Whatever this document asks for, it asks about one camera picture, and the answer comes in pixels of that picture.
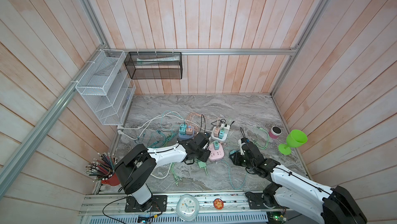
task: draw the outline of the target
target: pink power strip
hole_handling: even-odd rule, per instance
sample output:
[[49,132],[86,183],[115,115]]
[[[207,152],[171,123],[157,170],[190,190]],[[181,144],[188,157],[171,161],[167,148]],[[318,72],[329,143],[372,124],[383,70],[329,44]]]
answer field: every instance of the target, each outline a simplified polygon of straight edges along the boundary
[[221,143],[219,143],[219,149],[217,150],[215,150],[214,144],[210,144],[208,149],[211,151],[210,157],[208,158],[210,161],[221,160],[225,156]]

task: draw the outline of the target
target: clock face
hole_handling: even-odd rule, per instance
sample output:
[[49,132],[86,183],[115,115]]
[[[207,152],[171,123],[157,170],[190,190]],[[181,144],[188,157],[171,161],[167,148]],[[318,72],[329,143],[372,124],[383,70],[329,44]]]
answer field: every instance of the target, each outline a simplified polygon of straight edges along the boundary
[[181,215],[185,217],[191,217],[197,211],[197,204],[190,197],[183,197],[180,200],[179,211]]

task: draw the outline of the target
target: round orange badge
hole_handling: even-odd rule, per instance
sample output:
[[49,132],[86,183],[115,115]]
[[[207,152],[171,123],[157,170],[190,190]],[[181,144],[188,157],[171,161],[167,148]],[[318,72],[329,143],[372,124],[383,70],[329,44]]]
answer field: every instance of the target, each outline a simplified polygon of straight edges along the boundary
[[224,204],[223,204],[223,201],[221,199],[217,198],[217,199],[214,200],[214,207],[216,209],[223,209],[223,206],[224,206]]

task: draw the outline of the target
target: bundle of pencils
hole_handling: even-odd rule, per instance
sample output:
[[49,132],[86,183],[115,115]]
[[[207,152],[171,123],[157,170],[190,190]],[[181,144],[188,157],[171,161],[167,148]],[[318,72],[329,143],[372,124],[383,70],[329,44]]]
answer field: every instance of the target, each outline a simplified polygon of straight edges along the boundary
[[93,158],[94,161],[88,164],[86,168],[88,170],[84,172],[88,174],[88,176],[95,176],[94,181],[108,180],[114,174],[114,167],[117,163],[117,159],[114,157],[114,154],[110,155],[110,153],[99,153],[98,155],[101,157],[100,160]]

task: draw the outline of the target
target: black wire mesh basket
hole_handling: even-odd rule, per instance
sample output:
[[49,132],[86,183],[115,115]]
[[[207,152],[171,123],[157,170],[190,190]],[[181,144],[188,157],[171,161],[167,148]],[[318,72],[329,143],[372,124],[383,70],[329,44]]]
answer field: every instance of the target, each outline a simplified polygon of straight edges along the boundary
[[124,65],[131,79],[182,79],[180,52],[129,52]]

